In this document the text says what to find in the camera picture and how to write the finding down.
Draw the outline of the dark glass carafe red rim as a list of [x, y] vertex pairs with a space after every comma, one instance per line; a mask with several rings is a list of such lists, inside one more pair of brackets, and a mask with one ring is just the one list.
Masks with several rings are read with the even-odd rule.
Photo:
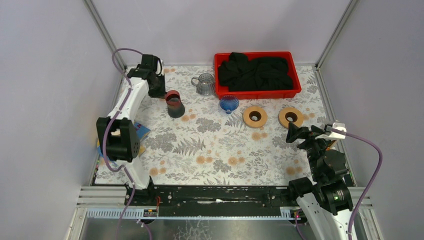
[[177, 119], [185, 114], [185, 106], [181, 101], [180, 93], [176, 90], [170, 90], [165, 95], [167, 104], [167, 113], [171, 118]]

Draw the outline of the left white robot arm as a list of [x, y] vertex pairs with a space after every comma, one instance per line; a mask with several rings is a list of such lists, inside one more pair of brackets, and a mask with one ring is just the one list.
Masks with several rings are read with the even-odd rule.
[[150, 176], [140, 160], [140, 137], [135, 128], [135, 116], [145, 97], [163, 98], [166, 95], [163, 61], [152, 54], [144, 54], [141, 62], [130, 69], [128, 81], [115, 107], [106, 117], [99, 117], [96, 128], [99, 147], [105, 163], [115, 162], [112, 172], [124, 170], [136, 199], [144, 206], [152, 204], [155, 192], [149, 188]]

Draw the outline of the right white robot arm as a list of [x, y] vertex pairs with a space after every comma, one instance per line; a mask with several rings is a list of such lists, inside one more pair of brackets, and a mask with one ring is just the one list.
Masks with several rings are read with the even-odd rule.
[[298, 127], [288, 125], [287, 143], [302, 140], [297, 145], [306, 151], [311, 178], [302, 177], [288, 183], [287, 201], [300, 206], [318, 240], [355, 240], [352, 213], [354, 204], [344, 181], [348, 174], [345, 154], [332, 146], [346, 138], [342, 123]]

